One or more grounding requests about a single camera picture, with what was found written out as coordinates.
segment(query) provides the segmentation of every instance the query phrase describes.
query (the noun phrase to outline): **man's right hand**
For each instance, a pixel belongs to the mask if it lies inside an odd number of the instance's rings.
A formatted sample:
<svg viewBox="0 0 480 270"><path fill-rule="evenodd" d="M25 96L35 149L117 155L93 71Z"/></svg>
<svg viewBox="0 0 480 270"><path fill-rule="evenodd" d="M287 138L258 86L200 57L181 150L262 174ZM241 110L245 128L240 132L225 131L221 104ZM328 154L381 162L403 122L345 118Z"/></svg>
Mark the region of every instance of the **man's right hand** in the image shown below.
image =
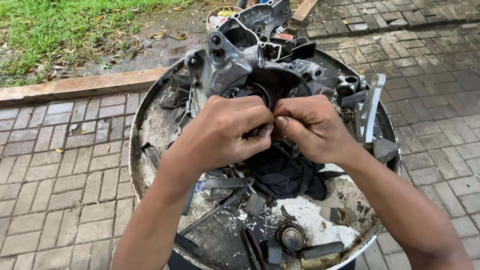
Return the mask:
<svg viewBox="0 0 480 270"><path fill-rule="evenodd" d="M281 99L273 114L276 126L313 162L347 165L362 150L324 95Z"/></svg>

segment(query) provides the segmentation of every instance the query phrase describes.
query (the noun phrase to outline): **bucket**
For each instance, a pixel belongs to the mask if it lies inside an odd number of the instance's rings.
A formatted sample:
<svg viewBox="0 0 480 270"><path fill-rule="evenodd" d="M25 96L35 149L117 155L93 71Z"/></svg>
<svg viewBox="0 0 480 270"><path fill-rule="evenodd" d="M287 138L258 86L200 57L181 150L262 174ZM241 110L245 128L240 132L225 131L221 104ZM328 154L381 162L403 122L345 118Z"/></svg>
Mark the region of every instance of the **bucket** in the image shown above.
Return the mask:
<svg viewBox="0 0 480 270"><path fill-rule="evenodd" d="M223 10L224 7L219 7L218 9L214 9L212 11L210 11L210 13L207 15L207 31L210 31L210 29L212 29L212 26L210 25L210 17L212 16L216 16L216 14L218 13L218 10ZM243 11L243 9L239 8L239 7L235 7L235 6L225 6L225 9L226 10L229 10L228 8L230 8L232 11L236 11L236 12L240 12L240 11Z"/></svg>

